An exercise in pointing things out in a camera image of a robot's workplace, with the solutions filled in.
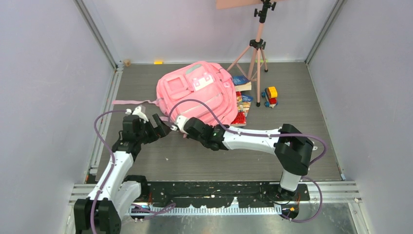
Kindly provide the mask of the pink student backpack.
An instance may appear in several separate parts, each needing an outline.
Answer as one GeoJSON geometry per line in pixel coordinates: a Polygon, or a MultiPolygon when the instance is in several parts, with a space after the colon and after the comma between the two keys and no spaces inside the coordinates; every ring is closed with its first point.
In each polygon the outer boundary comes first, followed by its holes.
{"type": "Polygon", "coordinates": [[[231,74],[218,63],[199,61],[165,74],[156,85],[152,104],[175,121],[196,117],[209,125],[229,125],[238,114],[231,74]]]}

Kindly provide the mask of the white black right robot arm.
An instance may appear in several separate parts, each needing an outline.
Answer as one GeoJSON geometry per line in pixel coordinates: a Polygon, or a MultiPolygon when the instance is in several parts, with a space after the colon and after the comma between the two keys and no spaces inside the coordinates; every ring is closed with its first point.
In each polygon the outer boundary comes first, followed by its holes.
{"type": "Polygon", "coordinates": [[[308,174],[314,144],[291,124],[273,130],[250,130],[228,125],[208,125],[201,120],[179,116],[173,130],[217,150],[252,150],[277,157],[283,167],[277,197],[291,200],[298,183],[308,174]]]}

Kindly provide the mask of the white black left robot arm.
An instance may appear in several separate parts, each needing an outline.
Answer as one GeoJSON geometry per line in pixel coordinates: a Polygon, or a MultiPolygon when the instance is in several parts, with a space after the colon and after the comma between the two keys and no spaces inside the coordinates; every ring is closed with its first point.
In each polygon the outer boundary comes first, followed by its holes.
{"type": "Polygon", "coordinates": [[[144,113],[144,107],[124,111],[122,129],[118,139],[109,146],[110,160],[93,190],[74,204],[75,233],[118,234],[122,217],[136,200],[143,202],[149,197],[146,178],[140,175],[127,176],[143,144],[166,137],[171,129],[165,117],[153,114],[152,124],[144,113]]]}

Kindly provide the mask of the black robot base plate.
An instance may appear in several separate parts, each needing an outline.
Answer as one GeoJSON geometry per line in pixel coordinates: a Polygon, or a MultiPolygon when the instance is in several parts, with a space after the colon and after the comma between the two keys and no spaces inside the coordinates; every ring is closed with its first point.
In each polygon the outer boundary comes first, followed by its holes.
{"type": "Polygon", "coordinates": [[[155,207],[175,203],[177,208],[227,208],[231,204],[265,208],[309,199],[306,184],[298,185],[295,192],[283,192],[278,182],[269,181],[152,181],[144,184],[136,201],[155,207]]]}

